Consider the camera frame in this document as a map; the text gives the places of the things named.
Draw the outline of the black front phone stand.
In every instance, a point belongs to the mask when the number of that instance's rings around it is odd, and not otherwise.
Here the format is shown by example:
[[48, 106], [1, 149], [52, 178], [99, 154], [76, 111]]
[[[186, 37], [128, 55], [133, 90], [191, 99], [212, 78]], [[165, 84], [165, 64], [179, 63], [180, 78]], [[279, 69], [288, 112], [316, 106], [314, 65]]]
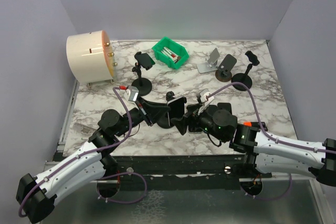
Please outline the black front phone stand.
[[[166, 93], [166, 101], [167, 103], [171, 100], [173, 100], [175, 98], [175, 94], [173, 91], [169, 91]], [[170, 120], [168, 118], [168, 114], [165, 114], [163, 117], [161, 117], [158, 122], [157, 125], [163, 129], [170, 129], [173, 126], [170, 126]]]

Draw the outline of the black clamp phone stand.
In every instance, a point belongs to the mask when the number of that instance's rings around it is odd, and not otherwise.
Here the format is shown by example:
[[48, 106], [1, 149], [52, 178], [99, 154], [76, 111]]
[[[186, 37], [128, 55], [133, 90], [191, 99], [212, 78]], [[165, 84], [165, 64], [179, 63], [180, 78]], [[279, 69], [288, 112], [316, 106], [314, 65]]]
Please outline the black clamp phone stand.
[[152, 82], [149, 79], [142, 77], [141, 69], [150, 70], [155, 65], [155, 62], [149, 54], [140, 51], [134, 55], [134, 58], [136, 63], [132, 68], [132, 72], [136, 73], [138, 78], [135, 79], [131, 85], [138, 88], [140, 96], [145, 96], [151, 92]]

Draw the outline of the purple case phone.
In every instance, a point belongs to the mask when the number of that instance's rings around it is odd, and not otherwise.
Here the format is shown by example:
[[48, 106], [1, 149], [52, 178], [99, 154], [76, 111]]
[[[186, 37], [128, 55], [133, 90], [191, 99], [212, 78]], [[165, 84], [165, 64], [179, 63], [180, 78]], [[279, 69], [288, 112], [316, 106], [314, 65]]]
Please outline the purple case phone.
[[230, 103], [219, 102], [217, 104], [219, 110], [226, 110], [230, 114], [232, 114], [232, 105]]

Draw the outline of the black round base phone stand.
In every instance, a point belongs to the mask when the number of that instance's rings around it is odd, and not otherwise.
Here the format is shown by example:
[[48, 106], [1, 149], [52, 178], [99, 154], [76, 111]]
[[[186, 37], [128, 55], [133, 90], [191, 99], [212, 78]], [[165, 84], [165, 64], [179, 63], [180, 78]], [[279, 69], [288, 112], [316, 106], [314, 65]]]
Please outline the black round base phone stand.
[[239, 82], [244, 84], [248, 89], [250, 89], [253, 85], [253, 81], [248, 74], [253, 66], [258, 66], [260, 64], [260, 61], [252, 51], [247, 51], [245, 55], [249, 59], [250, 64], [247, 66], [244, 73], [237, 73], [232, 77], [232, 83]]

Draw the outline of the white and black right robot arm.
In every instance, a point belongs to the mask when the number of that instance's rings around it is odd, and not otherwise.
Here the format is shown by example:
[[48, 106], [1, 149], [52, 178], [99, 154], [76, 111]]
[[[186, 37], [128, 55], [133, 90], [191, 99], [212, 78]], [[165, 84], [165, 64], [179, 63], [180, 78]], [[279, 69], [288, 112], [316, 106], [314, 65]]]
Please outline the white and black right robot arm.
[[259, 126], [238, 123], [229, 103], [211, 105], [204, 111], [198, 105], [189, 105], [182, 117], [171, 118], [170, 122], [182, 135], [189, 127], [199, 128], [245, 154], [241, 171], [246, 177], [273, 172], [301, 174], [335, 186], [335, 140], [331, 138], [308, 142], [263, 132]]

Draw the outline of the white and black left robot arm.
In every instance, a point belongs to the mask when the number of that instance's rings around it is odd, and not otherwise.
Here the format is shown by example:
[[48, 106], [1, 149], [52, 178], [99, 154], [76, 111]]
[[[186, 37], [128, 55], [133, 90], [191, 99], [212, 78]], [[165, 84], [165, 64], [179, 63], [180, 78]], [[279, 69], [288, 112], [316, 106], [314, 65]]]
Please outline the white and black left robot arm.
[[110, 179], [118, 171], [117, 162], [110, 155], [120, 141], [127, 138], [133, 127], [145, 121], [155, 124], [170, 108], [138, 98], [136, 108], [125, 115], [109, 109], [103, 112], [98, 129], [77, 151], [36, 176], [24, 175], [18, 185], [16, 200], [19, 216], [31, 223], [45, 219], [67, 196], [96, 179]]

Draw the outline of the brown base phone stand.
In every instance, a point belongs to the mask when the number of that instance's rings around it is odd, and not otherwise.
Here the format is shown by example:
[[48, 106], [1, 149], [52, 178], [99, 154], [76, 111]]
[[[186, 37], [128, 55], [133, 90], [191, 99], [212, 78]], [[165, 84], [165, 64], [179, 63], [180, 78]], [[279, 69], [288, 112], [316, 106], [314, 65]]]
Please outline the brown base phone stand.
[[220, 65], [217, 67], [215, 77], [220, 82], [229, 82], [232, 79], [231, 70], [237, 63], [237, 59], [231, 54], [227, 54]]

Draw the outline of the silver folding phone stand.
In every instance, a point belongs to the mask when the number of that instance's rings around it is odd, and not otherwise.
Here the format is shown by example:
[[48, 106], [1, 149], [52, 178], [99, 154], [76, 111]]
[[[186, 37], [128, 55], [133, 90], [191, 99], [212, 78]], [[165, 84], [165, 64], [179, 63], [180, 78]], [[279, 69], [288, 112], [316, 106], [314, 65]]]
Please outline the silver folding phone stand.
[[197, 69], [199, 73], [208, 73], [214, 72], [217, 70], [217, 62], [220, 58], [220, 54], [217, 48], [215, 48], [211, 54], [209, 55], [209, 59], [197, 65]]

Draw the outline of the green plastic bin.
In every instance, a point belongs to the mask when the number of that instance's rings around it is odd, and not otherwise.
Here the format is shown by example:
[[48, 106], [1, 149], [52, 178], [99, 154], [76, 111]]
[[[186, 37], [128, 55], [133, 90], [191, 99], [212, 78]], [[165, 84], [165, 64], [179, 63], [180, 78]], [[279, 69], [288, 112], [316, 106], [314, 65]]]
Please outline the green plastic bin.
[[156, 60], [175, 70], [189, 59], [186, 49], [168, 37], [163, 37], [152, 47], [152, 50]]

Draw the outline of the orange cap marker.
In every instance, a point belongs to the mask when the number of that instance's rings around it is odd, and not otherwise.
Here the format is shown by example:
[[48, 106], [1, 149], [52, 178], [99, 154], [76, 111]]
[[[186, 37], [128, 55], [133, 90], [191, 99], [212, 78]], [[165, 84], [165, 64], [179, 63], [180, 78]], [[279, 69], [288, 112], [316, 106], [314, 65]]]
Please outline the orange cap marker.
[[258, 129], [260, 129], [262, 127], [265, 128], [265, 129], [267, 128], [265, 122], [261, 122], [261, 123], [259, 123], [259, 122], [244, 122], [243, 125], [244, 126], [249, 126], [249, 127], [255, 127], [255, 128], [258, 128]]

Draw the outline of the white cylindrical drum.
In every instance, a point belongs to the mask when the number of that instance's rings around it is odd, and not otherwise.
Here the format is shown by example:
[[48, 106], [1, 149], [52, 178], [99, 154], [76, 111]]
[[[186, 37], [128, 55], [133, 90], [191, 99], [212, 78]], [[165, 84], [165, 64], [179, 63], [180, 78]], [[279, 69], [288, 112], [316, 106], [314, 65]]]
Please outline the white cylindrical drum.
[[104, 30], [69, 36], [66, 55], [71, 72], [81, 84], [115, 78], [114, 52]]

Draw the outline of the black front mounting rail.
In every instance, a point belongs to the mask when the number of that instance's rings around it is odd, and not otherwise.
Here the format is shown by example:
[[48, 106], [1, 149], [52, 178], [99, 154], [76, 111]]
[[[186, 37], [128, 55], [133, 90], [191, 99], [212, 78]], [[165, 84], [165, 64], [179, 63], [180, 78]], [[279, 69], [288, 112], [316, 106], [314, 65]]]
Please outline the black front mounting rail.
[[239, 190], [240, 179], [260, 175], [243, 154], [182, 156], [111, 156], [103, 159], [105, 175], [117, 175], [119, 188], [148, 190]]

